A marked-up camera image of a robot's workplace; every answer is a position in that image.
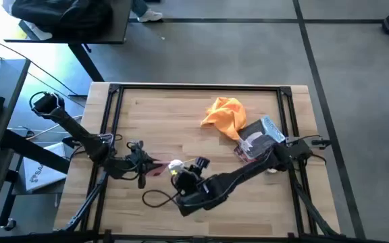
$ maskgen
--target shoe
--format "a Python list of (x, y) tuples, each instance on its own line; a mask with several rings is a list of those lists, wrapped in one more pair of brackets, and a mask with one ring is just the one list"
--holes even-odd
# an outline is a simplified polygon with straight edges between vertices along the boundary
[(148, 21), (157, 21), (157, 20), (162, 19), (162, 17), (163, 17), (162, 13), (157, 13), (151, 9), (148, 9), (142, 17), (138, 18), (138, 21), (140, 23), (144, 23), (144, 22), (148, 22)]

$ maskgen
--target wooden tabletop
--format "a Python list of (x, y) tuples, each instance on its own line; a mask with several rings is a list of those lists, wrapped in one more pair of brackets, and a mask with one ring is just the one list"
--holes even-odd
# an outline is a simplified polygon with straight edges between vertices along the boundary
[[(100, 130), (108, 88), (109, 83), (93, 83), (90, 88), (82, 125), (91, 133)], [(300, 135), (317, 134), (308, 88), (291, 86), (291, 89)], [(209, 158), (211, 163), (203, 172), (205, 177), (241, 167), (242, 162), (233, 153), (234, 141), (213, 126), (200, 127), (206, 109), (217, 97), (237, 98), (246, 109), (247, 124), (269, 115), (280, 129), (277, 98), (273, 92), (126, 89), (117, 131), (123, 139), (115, 144), (118, 155), (129, 153), (125, 146), (127, 141), (143, 140), (144, 150), (162, 161), (185, 161), (198, 156)], [(111, 112), (108, 131), (112, 117)], [(84, 202), (91, 167), (92, 162), (85, 155), (78, 155), (71, 162), (55, 220), (56, 228), (63, 227)], [(313, 204), (339, 232), (323, 161), (310, 158), (307, 175)], [(286, 237), (288, 232), (296, 233), (287, 172), (262, 173), (239, 185), (220, 206), (210, 211), (202, 209), (187, 217), (181, 216), (171, 202), (158, 209), (143, 205), (141, 196), (149, 189), (175, 193), (167, 171), (159, 177), (147, 178), (147, 186), (142, 190), (137, 188), (137, 182), (110, 178), (101, 231), (109, 229), (113, 234), (130, 235), (238, 237)], [(155, 194), (147, 197), (151, 204), (165, 199)], [(302, 209), (305, 231), (309, 232), (307, 213), (304, 207)], [(88, 228), (92, 228), (94, 211), (95, 205)]]

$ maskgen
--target black bag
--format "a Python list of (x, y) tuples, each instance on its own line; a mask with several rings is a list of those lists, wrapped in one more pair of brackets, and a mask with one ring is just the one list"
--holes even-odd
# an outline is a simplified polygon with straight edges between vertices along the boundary
[(112, 24), (112, 7), (103, 0), (16, 0), (11, 14), (55, 38), (92, 38)]

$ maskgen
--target orange rag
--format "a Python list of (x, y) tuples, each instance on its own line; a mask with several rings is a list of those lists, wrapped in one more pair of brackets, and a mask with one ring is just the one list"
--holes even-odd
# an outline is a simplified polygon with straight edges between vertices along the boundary
[(240, 140), (238, 130), (246, 125), (246, 111), (235, 98), (217, 98), (207, 110), (207, 117), (201, 122), (214, 124), (215, 127), (233, 140)]

